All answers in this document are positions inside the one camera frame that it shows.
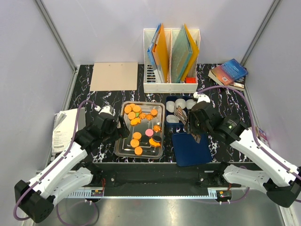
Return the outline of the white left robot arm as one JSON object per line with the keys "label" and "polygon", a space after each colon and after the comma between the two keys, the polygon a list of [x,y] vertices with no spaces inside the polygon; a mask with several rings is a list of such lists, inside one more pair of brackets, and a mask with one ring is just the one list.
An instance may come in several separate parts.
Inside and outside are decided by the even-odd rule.
{"label": "white left robot arm", "polygon": [[129,136],[129,129],[122,116],[117,120],[107,112],[100,112],[89,125],[75,134],[68,148],[51,162],[42,172],[25,182],[20,180],[14,186],[16,205],[15,219],[20,208],[35,223],[45,220],[54,207],[65,197],[85,185],[100,184],[101,171],[91,163],[84,164],[75,173],[69,171],[103,142],[114,142]]}

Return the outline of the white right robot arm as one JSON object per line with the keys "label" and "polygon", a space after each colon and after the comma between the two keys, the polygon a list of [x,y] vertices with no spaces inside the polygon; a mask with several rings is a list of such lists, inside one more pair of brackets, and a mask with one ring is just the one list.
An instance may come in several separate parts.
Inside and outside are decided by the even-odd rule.
{"label": "white right robot arm", "polygon": [[188,111],[185,125],[192,135],[209,134],[217,141],[239,150],[260,171],[242,169],[222,162],[208,180],[218,186],[240,184],[265,193],[275,204],[288,208],[301,192],[301,171],[261,142],[236,115],[222,117],[213,106],[201,101]]}

